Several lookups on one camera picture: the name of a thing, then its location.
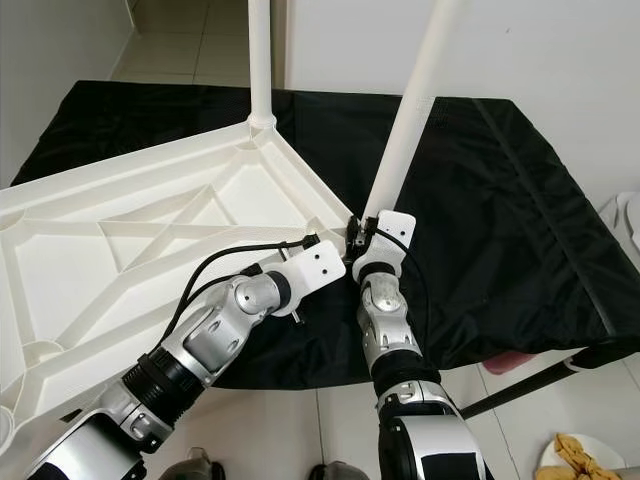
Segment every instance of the white pole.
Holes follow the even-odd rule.
[[[276,117],[271,113],[270,8],[269,0],[249,0],[249,124],[259,129],[276,124]]]
[[[434,79],[448,34],[468,0],[436,0],[402,96],[362,220],[393,210],[435,100]]]

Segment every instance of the pink object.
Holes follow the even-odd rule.
[[[484,368],[494,375],[502,375],[505,372],[519,367],[523,363],[527,363],[535,356],[534,353],[504,352],[489,360],[485,360],[482,364]]]

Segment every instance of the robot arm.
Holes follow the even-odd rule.
[[[405,253],[375,233],[377,228],[408,247],[414,226],[412,216],[383,210],[352,233],[358,257],[353,277],[361,286],[358,323],[378,397],[382,478],[485,480],[482,454],[437,370],[425,366],[407,322],[399,290]]]
[[[202,307],[73,421],[29,478],[144,478],[140,452],[160,447],[176,420],[238,356],[253,327],[267,315],[291,313],[303,297],[345,274],[329,241],[263,270],[212,287]]]

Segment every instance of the black fabric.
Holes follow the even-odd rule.
[[[361,214],[399,97],[273,94],[278,130]],[[15,183],[241,122],[247,89],[79,82]],[[396,206],[414,215],[402,288],[416,338],[441,369],[505,350],[638,342],[640,278],[552,147],[509,100],[439,98]],[[364,381],[348,275],[303,302],[306,323],[265,321],[219,385]]]
[[[422,457],[422,470],[429,480],[480,480],[473,453],[441,453]]]
[[[27,480],[69,480],[69,477],[55,465],[45,463]]]

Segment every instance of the table leg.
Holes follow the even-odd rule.
[[[637,346],[631,343],[607,343],[587,347],[579,351],[575,355],[565,358],[563,361],[556,363],[541,372],[538,372],[529,378],[511,385],[499,392],[489,395],[487,398],[480,400],[466,408],[460,410],[462,418],[468,419],[475,417],[481,413],[499,407],[507,402],[520,398],[527,393],[531,393],[540,388],[546,387],[558,380],[569,377],[582,370],[591,370],[601,367],[607,363],[628,357],[637,351]]]

